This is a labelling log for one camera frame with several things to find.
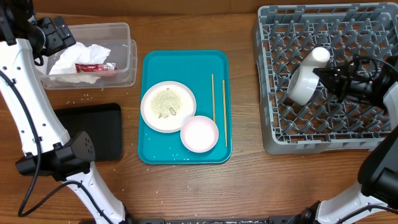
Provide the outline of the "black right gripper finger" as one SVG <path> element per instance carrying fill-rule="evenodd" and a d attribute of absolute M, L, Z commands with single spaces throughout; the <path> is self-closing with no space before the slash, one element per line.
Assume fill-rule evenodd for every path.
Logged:
<path fill-rule="evenodd" d="M 343 67 L 314 68 L 313 73 L 321 82 L 341 82 L 348 79 Z"/>
<path fill-rule="evenodd" d="M 345 99 L 343 85 L 339 81 L 336 81 L 333 77 L 320 78 L 320 81 L 329 93 L 336 95 L 338 101 L 343 101 Z"/>

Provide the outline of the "pale green cup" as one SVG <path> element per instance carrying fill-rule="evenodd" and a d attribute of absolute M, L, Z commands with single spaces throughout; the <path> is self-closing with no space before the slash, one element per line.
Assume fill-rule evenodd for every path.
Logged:
<path fill-rule="evenodd" d="M 329 59 L 330 53 L 326 48 L 316 47 L 302 60 L 301 65 L 325 68 Z"/>

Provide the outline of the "grey bowl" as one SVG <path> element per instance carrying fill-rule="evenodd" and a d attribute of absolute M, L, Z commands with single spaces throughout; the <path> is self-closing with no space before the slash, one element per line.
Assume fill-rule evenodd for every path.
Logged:
<path fill-rule="evenodd" d="M 288 97 L 299 105 L 305 105 L 311 99 L 318 85 L 319 76 L 313 72 L 314 68 L 299 66 L 290 79 Z"/>

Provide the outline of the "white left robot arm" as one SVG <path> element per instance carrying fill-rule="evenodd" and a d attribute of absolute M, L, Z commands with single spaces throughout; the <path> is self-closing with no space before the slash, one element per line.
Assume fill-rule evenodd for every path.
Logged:
<path fill-rule="evenodd" d="M 132 223 L 124 204 L 108 189 L 95 163 L 88 133 L 73 138 L 56 117 L 37 76 L 35 59 L 61 51 L 74 43 L 61 18 L 34 21 L 34 16 L 1 15 L 1 94 L 20 132 L 24 158 L 17 162 L 22 175 L 32 176 L 18 215 L 38 176 L 51 175 L 69 187 L 96 223 Z"/>

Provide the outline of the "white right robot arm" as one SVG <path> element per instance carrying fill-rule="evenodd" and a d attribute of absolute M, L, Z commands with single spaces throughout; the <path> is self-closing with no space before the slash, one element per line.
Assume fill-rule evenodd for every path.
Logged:
<path fill-rule="evenodd" d="M 343 101 L 355 98 L 389 114 L 391 132 L 362 163 L 358 180 L 329 200 L 317 201 L 289 223 L 355 223 L 373 213 L 397 213 L 397 56 L 382 60 L 356 55 L 342 66 L 308 67 Z"/>

